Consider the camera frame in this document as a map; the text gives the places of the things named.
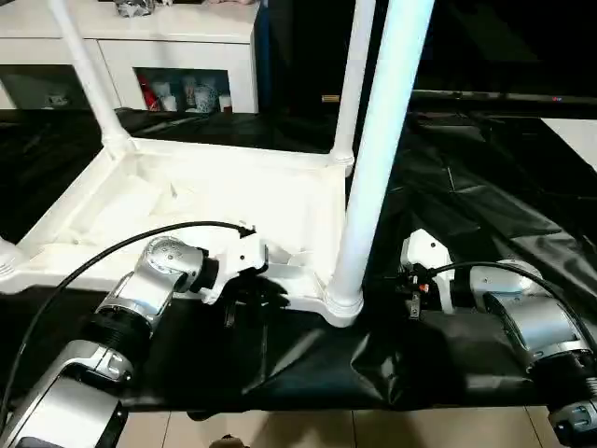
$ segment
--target white cabinet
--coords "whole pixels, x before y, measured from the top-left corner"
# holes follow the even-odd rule
[[[111,2],[68,2],[114,107],[146,109],[141,76],[149,87],[170,84],[178,110],[185,110],[183,79],[192,77],[229,94],[233,112],[257,112],[257,3],[175,4],[125,19]],[[43,107],[54,91],[59,97],[67,91],[76,105],[86,101],[60,37],[47,0],[0,7],[0,108]]]
[[[86,40],[86,44],[112,104],[120,107],[97,41]],[[61,97],[73,108],[88,108],[71,63],[61,39],[0,38],[0,109],[43,108]]]
[[[252,45],[101,40],[100,47],[118,97],[127,107],[146,108],[139,87],[140,74],[155,74],[154,78],[159,79],[159,73],[147,69],[168,69],[171,73],[162,72],[161,78],[192,75],[199,84],[209,78],[218,92],[229,91],[232,112],[257,112]]]

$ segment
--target white countertop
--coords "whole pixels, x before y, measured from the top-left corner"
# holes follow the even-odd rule
[[[88,39],[169,40],[249,44],[258,3],[158,5],[153,14],[120,17],[112,2],[68,0],[78,28]],[[61,37],[46,0],[16,0],[0,7],[0,38]]]

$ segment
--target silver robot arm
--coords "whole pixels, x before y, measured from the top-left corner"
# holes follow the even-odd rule
[[[541,277],[530,264],[500,263]],[[470,271],[477,308],[500,316],[520,363],[547,402],[560,443],[597,444],[597,361],[589,343],[561,302],[528,278],[492,267]]]
[[[134,271],[105,297],[80,338],[64,347],[14,412],[0,448],[116,446],[127,412],[105,390],[131,380],[173,294],[191,290],[213,303],[231,278],[265,269],[267,250],[256,234],[214,258],[173,237],[151,240]]]

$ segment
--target glass cabinet door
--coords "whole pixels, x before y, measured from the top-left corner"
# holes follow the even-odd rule
[[[0,83],[18,109],[89,109],[71,65],[0,65]]]
[[[226,70],[134,68],[148,110],[232,112]]]
[[[85,46],[110,103],[120,107],[99,44],[85,39]],[[0,38],[0,109],[89,109],[72,62],[61,39]]]

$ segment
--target black tablecloth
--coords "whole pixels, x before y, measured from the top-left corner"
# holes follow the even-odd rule
[[[326,152],[334,121],[121,111],[137,136]],[[597,177],[538,119],[410,114],[365,283],[366,307],[348,329],[318,315],[175,301],[150,356],[123,393],[135,410],[418,409],[541,403],[499,321],[470,309],[466,275],[454,282],[456,315],[404,317],[396,294],[399,250],[425,228],[452,258],[520,257],[597,316],[594,266]],[[0,116],[0,235],[17,242],[100,150],[92,116]],[[0,384],[21,335],[49,290],[0,296]],[[228,291],[233,297],[234,290]],[[69,290],[41,322],[23,359],[15,400],[39,377],[104,294]]]

